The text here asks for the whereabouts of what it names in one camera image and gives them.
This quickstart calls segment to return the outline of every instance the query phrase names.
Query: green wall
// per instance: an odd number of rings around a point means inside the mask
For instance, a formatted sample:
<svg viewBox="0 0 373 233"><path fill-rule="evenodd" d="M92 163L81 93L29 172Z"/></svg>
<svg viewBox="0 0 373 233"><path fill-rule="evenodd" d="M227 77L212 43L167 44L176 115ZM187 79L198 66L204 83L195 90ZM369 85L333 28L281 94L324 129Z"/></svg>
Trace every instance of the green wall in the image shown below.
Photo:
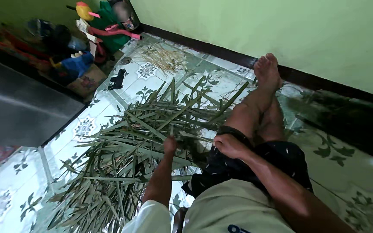
<svg viewBox="0 0 373 233"><path fill-rule="evenodd" d="M373 93L373 1L131 3L142 23Z"/></svg>
<svg viewBox="0 0 373 233"><path fill-rule="evenodd" d="M31 18L48 20L54 24L64 24L72 29L74 20L78 19L76 12L66 8L66 5L75 6L78 0L0 0L1 22L18 28L24 28ZM95 10L98 1L84 1Z"/></svg>

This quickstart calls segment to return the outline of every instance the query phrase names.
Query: dark shorts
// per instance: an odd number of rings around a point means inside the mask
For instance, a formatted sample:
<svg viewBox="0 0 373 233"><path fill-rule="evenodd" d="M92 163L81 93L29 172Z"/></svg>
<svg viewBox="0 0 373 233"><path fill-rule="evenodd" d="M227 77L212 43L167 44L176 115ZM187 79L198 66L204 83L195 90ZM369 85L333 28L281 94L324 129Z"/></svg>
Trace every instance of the dark shorts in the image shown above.
<svg viewBox="0 0 373 233"><path fill-rule="evenodd" d="M282 172L292 177L304 188L313 193L305 154L296 144L286 141L271 141L253 147L243 133L229 126L221 126L217 135L221 134L233 135L257 155L282 170ZM197 198L206 189L229 179L240 179L251 182L268 195L264 185L247 164L239 159L227 157L215 146L211 148L208 156L208 164L203 169L202 174L192 175L190 184L189 182L185 183L182 189L187 194Z"/></svg>

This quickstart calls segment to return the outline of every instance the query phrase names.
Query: green leaf pile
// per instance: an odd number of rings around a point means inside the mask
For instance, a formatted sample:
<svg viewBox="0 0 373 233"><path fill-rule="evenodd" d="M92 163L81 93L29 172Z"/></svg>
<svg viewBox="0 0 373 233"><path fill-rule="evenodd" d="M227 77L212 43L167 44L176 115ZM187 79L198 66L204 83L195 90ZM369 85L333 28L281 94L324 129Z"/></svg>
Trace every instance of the green leaf pile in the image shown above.
<svg viewBox="0 0 373 233"><path fill-rule="evenodd" d="M117 122L88 136L91 141L79 146L90 148L75 161L63 162L66 172L75 178L66 183L62 193L49 201L58 208L48 230L66 227L70 232L118 232L137 213L144 189L153 169L163 158L163 141L175 135L178 147L172 168L187 170L188 166L203 167L207 152L199 149L199 141L211 142L200 136L200 130L216 131L228 117L233 101L246 88L246 82L227 102L216 101L202 89L205 78L191 87L189 98L179 104L175 81L163 91L150 92L145 102L130 104ZM208 99L218 109L204 109L201 100ZM181 172L173 180L189 180Z"/></svg>

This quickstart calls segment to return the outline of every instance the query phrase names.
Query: hand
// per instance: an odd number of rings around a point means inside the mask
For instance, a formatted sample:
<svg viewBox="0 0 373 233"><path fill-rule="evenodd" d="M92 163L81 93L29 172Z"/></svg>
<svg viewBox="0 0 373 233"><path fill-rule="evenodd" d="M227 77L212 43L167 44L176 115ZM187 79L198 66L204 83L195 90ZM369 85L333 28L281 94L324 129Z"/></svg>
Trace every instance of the hand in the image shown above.
<svg viewBox="0 0 373 233"><path fill-rule="evenodd" d="M165 155L174 155L175 151L177 150L177 141L173 135L167 137L163 142L163 151Z"/></svg>
<svg viewBox="0 0 373 233"><path fill-rule="evenodd" d="M214 144L221 153L230 158L243 159L249 155L249 152L252 152L248 147L230 134L216 135L214 138Z"/></svg>

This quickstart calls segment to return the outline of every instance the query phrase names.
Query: foot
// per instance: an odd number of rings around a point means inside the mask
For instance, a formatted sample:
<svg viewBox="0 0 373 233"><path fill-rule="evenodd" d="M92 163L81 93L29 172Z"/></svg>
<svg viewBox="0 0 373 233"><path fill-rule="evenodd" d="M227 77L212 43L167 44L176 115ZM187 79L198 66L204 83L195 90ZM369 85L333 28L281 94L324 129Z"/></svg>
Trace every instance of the foot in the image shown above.
<svg viewBox="0 0 373 233"><path fill-rule="evenodd" d="M254 64L254 74L256 74L259 85L264 85L268 80L274 81L277 89L282 87L283 80L278 73L277 65L277 58L272 53L268 53L257 60Z"/></svg>

